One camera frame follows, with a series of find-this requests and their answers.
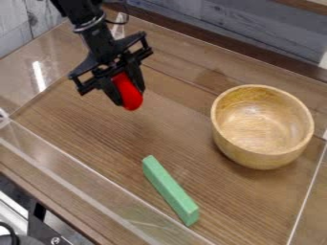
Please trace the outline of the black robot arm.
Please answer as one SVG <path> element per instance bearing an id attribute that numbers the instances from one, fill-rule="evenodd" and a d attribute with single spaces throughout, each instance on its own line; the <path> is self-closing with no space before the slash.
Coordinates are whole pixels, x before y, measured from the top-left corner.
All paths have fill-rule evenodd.
<path id="1" fill-rule="evenodd" d="M 146 84 L 140 70 L 142 61 L 154 54 L 146 32 L 120 39 L 107 26 L 102 9 L 103 0 L 49 0 L 60 14 L 74 24 L 88 54 L 70 72 L 76 91 L 86 95 L 94 89 L 103 90 L 116 106 L 136 110 L 143 103 Z"/>

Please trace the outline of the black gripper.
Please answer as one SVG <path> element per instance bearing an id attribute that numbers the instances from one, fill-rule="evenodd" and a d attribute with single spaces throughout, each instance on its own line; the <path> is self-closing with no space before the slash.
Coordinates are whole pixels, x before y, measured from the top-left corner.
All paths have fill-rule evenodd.
<path id="1" fill-rule="evenodd" d="M 76 26 L 75 33 L 88 48 L 88 55 L 70 72 L 68 78 L 75 83 L 76 91 L 86 95 L 94 89 L 102 89 L 112 102 L 123 105 L 123 99 L 112 79 L 126 73 L 140 93 L 146 90 L 142 61 L 154 54 L 146 32 L 138 32 L 122 39 L 115 39 L 106 22 Z"/>

